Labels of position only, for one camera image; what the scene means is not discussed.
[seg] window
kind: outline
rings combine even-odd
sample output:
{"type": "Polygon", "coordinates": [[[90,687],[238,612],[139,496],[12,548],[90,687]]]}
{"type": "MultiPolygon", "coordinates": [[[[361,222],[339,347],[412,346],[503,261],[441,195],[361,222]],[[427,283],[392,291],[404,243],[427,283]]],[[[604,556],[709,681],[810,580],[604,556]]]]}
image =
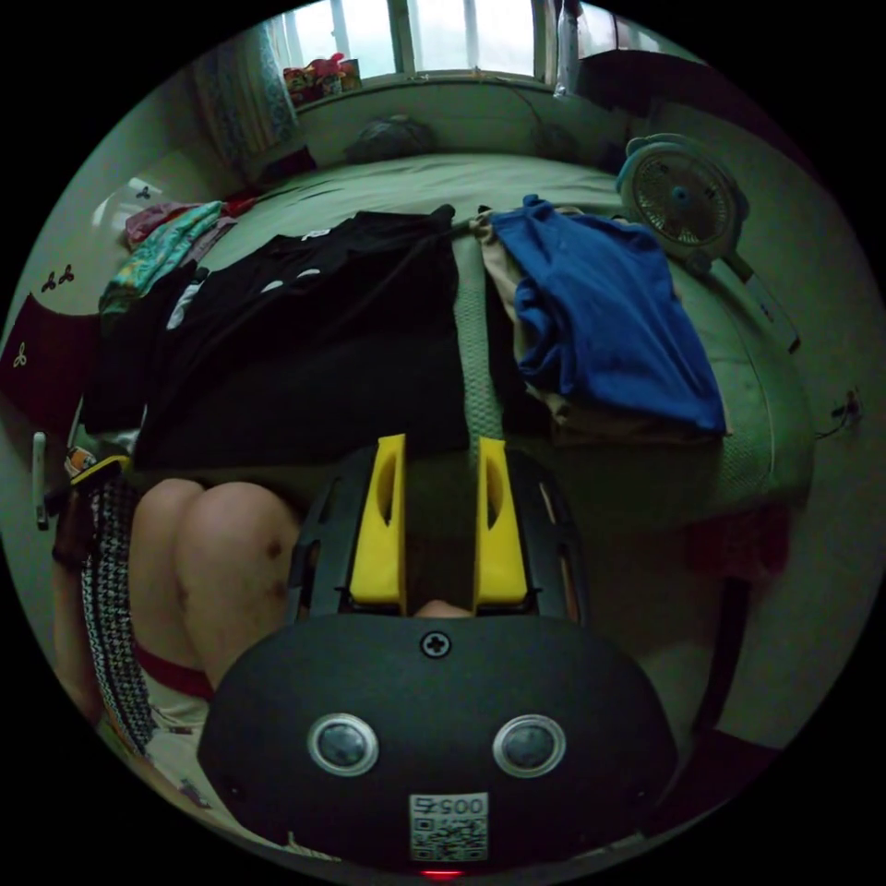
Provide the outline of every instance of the window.
{"type": "MultiPolygon", "coordinates": [[[[317,0],[272,20],[284,67],[342,53],[364,84],[479,69],[553,84],[552,0],[317,0]]],[[[579,58],[642,49],[700,62],[666,38],[581,2],[579,58]]]]}
{"type": "Polygon", "coordinates": [[[607,53],[614,49],[633,49],[647,53],[665,53],[677,55],[690,62],[705,63],[691,52],[677,46],[676,43],[644,28],[642,25],[628,21],[621,16],[590,3],[581,3],[579,19],[579,58],[587,58],[597,53],[607,53]]]}
{"type": "Polygon", "coordinates": [[[359,61],[363,82],[475,68],[534,78],[540,45],[536,20],[543,28],[546,3],[318,0],[272,22],[284,67],[342,53],[359,61]]]}

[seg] blue shirt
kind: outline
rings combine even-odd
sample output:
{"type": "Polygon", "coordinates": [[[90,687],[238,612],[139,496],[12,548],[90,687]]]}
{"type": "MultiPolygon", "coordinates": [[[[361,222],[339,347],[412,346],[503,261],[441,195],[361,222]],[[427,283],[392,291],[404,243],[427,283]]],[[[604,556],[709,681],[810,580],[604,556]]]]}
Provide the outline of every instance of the blue shirt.
{"type": "Polygon", "coordinates": [[[529,384],[725,433],[711,364],[651,231],[566,216],[535,195],[491,222],[526,274],[514,308],[530,331],[529,384]]]}

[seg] windowsill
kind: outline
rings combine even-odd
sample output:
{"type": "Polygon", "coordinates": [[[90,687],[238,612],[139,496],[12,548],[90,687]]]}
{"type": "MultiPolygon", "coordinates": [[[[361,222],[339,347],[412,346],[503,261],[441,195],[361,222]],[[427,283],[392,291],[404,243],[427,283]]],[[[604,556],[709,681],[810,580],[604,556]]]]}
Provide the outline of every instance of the windowsill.
{"type": "Polygon", "coordinates": [[[368,92],[400,90],[406,86],[451,86],[455,84],[459,86],[503,86],[510,89],[528,90],[530,92],[544,92],[547,95],[554,94],[553,86],[540,83],[534,78],[522,77],[519,74],[484,73],[476,75],[471,72],[460,74],[456,71],[441,74],[430,72],[428,74],[416,74],[414,77],[392,74],[386,77],[371,78],[359,90],[342,92],[338,95],[328,95],[326,98],[319,99],[316,102],[303,104],[300,107],[296,107],[295,112],[297,114],[305,114],[323,105],[353,99],[359,95],[366,95],[368,92]]]}

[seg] green bedsheet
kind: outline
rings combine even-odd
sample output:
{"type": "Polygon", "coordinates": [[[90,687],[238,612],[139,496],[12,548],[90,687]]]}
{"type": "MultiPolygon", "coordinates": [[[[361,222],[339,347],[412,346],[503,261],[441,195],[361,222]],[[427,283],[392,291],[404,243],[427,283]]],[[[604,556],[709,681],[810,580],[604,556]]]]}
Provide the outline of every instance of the green bedsheet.
{"type": "MultiPolygon", "coordinates": [[[[518,207],[527,194],[555,205],[612,213],[614,177],[565,163],[509,155],[433,155],[303,176],[243,217],[207,255],[224,268],[278,233],[331,227],[357,210],[429,212],[455,207],[456,221],[480,204],[518,207]]],[[[488,372],[483,262],[470,235],[454,241],[461,282],[456,304],[472,439],[500,437],[500,409],[488,372]]],[[[585,533],[673,528],[772,499],[797,499],[809,488],[814,432],[805,391],[791,362],[769,337],[757,309],[727,272],[697,281],[672,263],[675,285],[711,359],[734,433],[722,445],[593,446],[555,449],[514,437],[557,475],[585,533]]],[[[433,403],[425,408],[433,409],[433,403]]],[[[80,442],[102,449],[83,435],[80,442]]],[[[422,460],[407,475],[408,524],[425,536],[473,536],[475,442],[468,453],[422,460]]],[[[307,502],[326,466],[174,472],[204,482],[253,480],[307,502]]],[[[134,475],[148,487],[169,472],[134,475]]]]}

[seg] label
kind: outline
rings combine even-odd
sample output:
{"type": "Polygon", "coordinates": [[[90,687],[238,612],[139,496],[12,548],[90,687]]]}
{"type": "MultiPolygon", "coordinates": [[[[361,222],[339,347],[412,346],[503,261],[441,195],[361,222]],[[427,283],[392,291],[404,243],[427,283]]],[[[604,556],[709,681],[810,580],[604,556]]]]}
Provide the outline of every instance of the label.
{"type": "Polygon", "coordinates": [[[486,861],[489,794],[410,794],[413,861],[486,861]]]}

